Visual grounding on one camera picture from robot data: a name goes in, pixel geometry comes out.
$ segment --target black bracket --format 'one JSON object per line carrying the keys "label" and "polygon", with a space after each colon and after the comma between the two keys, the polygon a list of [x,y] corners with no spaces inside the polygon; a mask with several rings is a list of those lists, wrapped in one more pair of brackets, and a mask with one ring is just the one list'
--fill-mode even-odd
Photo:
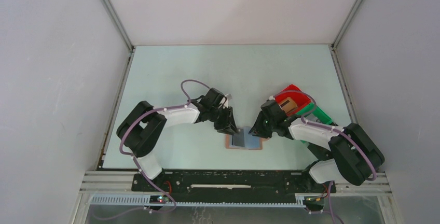
{"label": "black bracket", "polygon": [[[373,143],[364,129],[358,124],[351,123],[344,128],[344,133],[366,154],[375,169],[379,168],[384,162],[385,157]],[[339,172],[349,183],[361,185],[371,176],[371,169],[359,151],[353,149],[352,145],[343,136],[332,137],[328,142]]]}
{"label": "black bracket", "polygon": [[[130,125],[141,115],[150,110],[153,110],[153,106],[150,103],[146,101],[139,102],[118,127],[118,130],[116,131],[118,137],[122,139]],[[130,148],[137,158],[143,157],[153,150],[167,119],[162,114],[152,113],[143,118],[141,122],[148,124],[145,128],[142,128],[137,124],[133,130],[131,130],[124,142],[124,145]]]}

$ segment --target green object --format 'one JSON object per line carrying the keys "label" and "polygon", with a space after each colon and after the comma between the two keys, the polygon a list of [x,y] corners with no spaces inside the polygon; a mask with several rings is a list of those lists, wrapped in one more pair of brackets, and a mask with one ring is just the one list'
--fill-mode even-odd
{"label": "green object", "polygon": [[[314,103],[311,102],[295,114],[303,115],[304,113],[312,110],[313,106],[314,106]],[[318,106],[316,107],[315,111],[313,111],[313,113],[311,113],[311,114],[315,115],[315,117],[317,117],[319,119],[319,121],[323,124],[333,123],[333,120],[323,110],[321,110]]]}

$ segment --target red object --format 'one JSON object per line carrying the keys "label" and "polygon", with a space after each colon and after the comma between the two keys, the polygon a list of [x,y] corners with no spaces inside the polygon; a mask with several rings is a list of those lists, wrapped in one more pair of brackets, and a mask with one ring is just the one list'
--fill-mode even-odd
{"label": "red object", "polygon": [[[290,84],[287,88],[285,88],[283,91],[287,90],[296,90],[301,91],[297,86]],[[307,96],[301,93],[283,93],[279,96],[275,97],[275,101],[280,104],[283,100],[285,100],[287,97],[290,97],[298,106],[296,110],[289,113],[288,116],[292,116],[293,114],[297,113],[299,110],[301,110],[303,107],[307,106],[312,100],[310,100]]]}

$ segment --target black mounting plate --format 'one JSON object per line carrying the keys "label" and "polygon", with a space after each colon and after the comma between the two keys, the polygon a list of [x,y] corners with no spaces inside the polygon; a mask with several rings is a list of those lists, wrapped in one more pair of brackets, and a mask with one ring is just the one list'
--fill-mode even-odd
{"label": "black mounting plate", "polygon": [[[163,170],[153,182],[178,202],[207,203],[296,203],[295,193],[323,193],[308,173],[302,171]],[[249,185],[249,188],[193,188],[192,185]],[[132,191],[154,192],[135,174]]]}

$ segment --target purple cable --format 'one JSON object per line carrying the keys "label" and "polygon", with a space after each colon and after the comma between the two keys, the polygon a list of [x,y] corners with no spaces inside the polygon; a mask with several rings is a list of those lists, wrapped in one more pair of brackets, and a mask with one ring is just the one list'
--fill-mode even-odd
{"label": "purple cable", "polygon": [[151,111],[148,111],[148,112],[142,114],[139,118],[137,118],[137,119],[136,119],[136,120],[135,120],[135,121],[134,121],[134,122],[128,127],[127,131],[125,131],[124,135],[123,135],[122,138],[121,138],[121,143],[120,143],[120,145],[119,145],[119,152],[121,152],[121,153],[124,154],[124,155],[132,156],[134,164],[136,164],[136,167],[137,167],[138,170],[141,172],[141,174],[145,177],[145,179],[147,180],[147,182],[148,182],[149,184],[151,184],[151,185],[152,185],[155,189],[157,189],[159,192],[161,192],[161,193],[163,193],[164,195],[166,195],[166,196],[167,196],[167,197],[173,202],[174,205],[173,205],[172,209],[165,210],[165,211],[158,211],[158,210],[154,210],[154,209],[147,208],[147,207],[135,207],[135,208],[131,208],[131,209],[125,211],[125,212],[122,212],[122,213],[117,214],[117,215],[112,216],[112,217],[101,218],[101,217],[97,217],[97,216],[93,215],[93,217],[94,217],[95,219],[98,219],[98,220],[111,220],[111,219],[118,218],[118,217],[120,217],[120,216],[122,216],[122,215],[124,215],[124,214],[126,214],[126,213],[131,212],[131,211],[134,211],[134,210],[140,210],[140,209],[147,209],[147,210],[149,210],[150,212],[156,212],[156,213],[169,213],[169,212],[171,212],[171,211],[173,211],[173,210],[176,209],[176,207],[177,207],[177,203],[176,203],[175,199],[174,199],[169,193],[165,192],[164,190],[162,190],[161,188],[159,188],[156,184],[154,184],[154,182],[153,182],[150,178],[148,178],[148,176],[145,174],[145,172],[144,172],[143,169],[141,168],[141,165],[139,164],[139,162],[135,159],[134,154],[133,154],[133,153],[130,153],[130,152],[126,152],[126,151],[124,151],[124,150],[123,150],[123,145],[124,145],[125,140],[127,139],[127,136],[130,134],[130,132],[133,130],[133,128],[134,128],[137,124],[139,124],[139,122],[141,122],[142,119],[144,119],[144,118],[147,117],[148,115],[150,115],[150,114],[152,114],[152,113],[155,113],[155,112],[157,112],[157,111],[162,111],[162,110],[164,110],[165,108],[166,108],[167,110],[183,108],[183,107],[185,107],[185,106],[188,106],[188,105],[191,103],[191,97],[189,96],[189,94],[188,94],[188,93],[185,91],[185,89],[183,88],[183,84],[184,84],[185,82],[196,82],[196,83],[201,84],[201,85],[203,85],[203,86],[205,86],[205,87],[207,87],[207,88],[210,88],[208,85],[206,85],[205,83],[202,83],[202,82],[200,82],[200,81],[198,81],[198,80],[187,79],[187,80],[182,81],[181,84],[180,84],[180,88],[182,89],[182,92],[185,94],[185,96],[188,98],[187,102],[186,102],[184,105],[177,105],[177,106],[169,106],[169,107],[156,108],[156,109],[153,109],[153,110],[151,110]]}
{"label": "purple cable", "polygon": [[[287,90],[287,91],[282,91],[282,92],[276,94],[274,97],[277,97],[277,96],[279,96],[279,95],[281,95],[281,94],[283,94],[283,93],[301,93],[301,94],[304,94],[305,96],[307,96],[308,98],[310,98],[310,99],[312,100],[313,104],[314,104],[313,109],[310,110],[310,111],[308,111],[308,112],[306,112],[306,113],[304,113],[303,115],[301,115],[301,121],[302,121],[304,124],[309,124],[309,125],[314,126],[314,127],[322,128],[322,129],[329,130],[329,131],[332,130],[332,127],[328,127],[328,126],[326,126],[326,125],[324,125],[324,124],[319,124],[319,123],[316,123],[316,122],[313,122],[313,121],[306,121],[305,116],[307,116],[307,115],[313,113],[313,112],[315,111],[316,107],[317,107],[317,103],[316,103],[316,101],[315,101],[315,99],[314,99],[313,97],[311,97],[310,95],[308,95],[308,94],[306,94],[306,93],[304,93],[304,92],[302,92],[302,91],[297,91],[297,90]],[[360,155],[362,156],[362,158],[365,160],[365,162],[367,163],[368,167],[370,168],[370,170],[371,170],[371,172],[372,172],[372,174],[373,174],[373,177],[372,177],[372,178],[367,178],[367,180],[369,180],[369,181],[374,181],[374,180],[376,180],[376,178],[377,178],[376,170],[374,169],[374,166],[373,166],[373,164],[371,163],[370,159],[368,159],[367,155],[364,153],[364,151],[362,151],[362,149],[359,147],[359,145],[357,145],[357,144],[356,144],[356,143],[355,143],[355,142],[354,142],[354,141],[353,141],[348,135],[346,135],[344,132],[342,132],[342,131],[340,131],[340,130],[338,130],[338,129],[333,129],[333,131],[336,132],[336,133],[338,133],[338,134],[340,134],[340,135],[343,136],[346,140],[348,140],[348,142],[350,142],[350,144],[353,145],[353,146],[356,148],[356,150],[359,152],[359,154],[360,154]]]}
{"label": "purple cable", "polygon": [[327,198],[328,198],[328,208],[329,208],[329,210],[330,211],[310,211],[310,210],[308,210],[307,208],[306,208],[306,211],[308,211],[309,213],[311,213],[311,214],[322,214],[322,213],[326,213],[326,214],[330,214],[331,215],[331,217],[332,217],[332,221],[333,221],[333,224],[336,224],[336,220],[335,220],[335,218],[337,218],[340,222],[341,222],[341,224],[345,224],[344,223],[344,221],[341,219],[341,217],[339,217],[337,214],[334,214],[333,213],[333,209],[332,209],[332,200],[331,200],[331,190],[332,190],[332,185],[333,185],[333,181],[331,181],[329,184],[328,184],[328,192],[327,192]]}
{"label": "purple cable", "polygon": [[328,199],[328,209],[330,210],[330,215],[332,216],[333,223],[336,223],[336,221],[335,221],[335,214],[333,214],[333,209],[332,209],[332,199],[331,199],[331,196],[330,196],[330,194],[332,193],[333,183],[334,183],[334,181],[331,181],[328,184],[328,193],[327,193],[328,196],[327,196],[327,199]]}
{"label": "purple cable", "polygon": [[134,208],[131,208],[131,209],[129,209],[129,210],[126,210],[126,211],[124,211],[124,212],[122,212],[122,213],[119,213],[119,214],[117,214],[117,215],[110,216],[110,217],[99,217],[99,216],[96,216],[95,213],[92,213],[92,216],[93,216],[95,219],[97,219],[97,220],[113,220],[113,219],[116,219],[116,218],[118,218],[118,217],[120,217],[120,216],[123,216],[124,214],[129,213],[129,212],[131,212],[131,211],[141,210],[141,209],[144,209],[144,207],[134,207]]}

